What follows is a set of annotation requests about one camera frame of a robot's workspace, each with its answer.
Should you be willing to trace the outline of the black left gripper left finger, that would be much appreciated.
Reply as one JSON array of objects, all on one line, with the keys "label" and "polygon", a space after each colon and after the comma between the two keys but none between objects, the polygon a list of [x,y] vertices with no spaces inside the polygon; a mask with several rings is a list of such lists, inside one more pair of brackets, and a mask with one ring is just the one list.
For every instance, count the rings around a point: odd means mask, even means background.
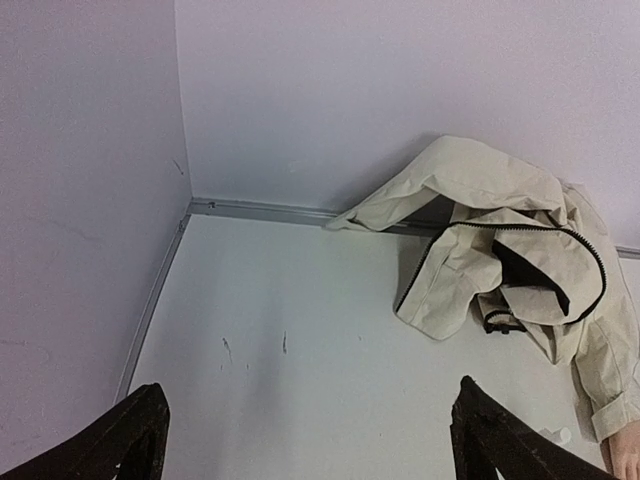
[{"label": "black left gripper left finger", "polygon": [[3,479],[160,479],[170,409],[145,384],[78,434],[3,473]]}]

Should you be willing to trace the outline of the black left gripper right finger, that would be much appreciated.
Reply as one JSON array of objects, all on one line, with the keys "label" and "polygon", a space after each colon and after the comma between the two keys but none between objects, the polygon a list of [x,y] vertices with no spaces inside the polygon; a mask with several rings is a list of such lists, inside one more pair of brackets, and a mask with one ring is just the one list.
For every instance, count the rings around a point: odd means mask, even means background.
[{"label": "black left gripper right finger", "polygon": [[610,479],[606,471],[545,439],[470,377],[452,406],[451,443],[458,479]]}]

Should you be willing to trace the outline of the white nail polish bottle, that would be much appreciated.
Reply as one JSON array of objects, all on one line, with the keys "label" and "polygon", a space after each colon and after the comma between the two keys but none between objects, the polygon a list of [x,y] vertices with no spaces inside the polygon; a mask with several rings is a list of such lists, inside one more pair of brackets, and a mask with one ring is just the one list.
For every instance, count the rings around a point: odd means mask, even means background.
[{"label": "white nail polish bottle", "polygon": [[557,430],[549,430],[547,428],[544,428],[542,430],[539,431],[539,434],[546,440],[548,440],[549,442],[559,446],[559,447],[565,447],[566,445],[568,445],[571,440],[572,440],[572,434],[569,428],[567,427],[562,427],[560,429]]}]

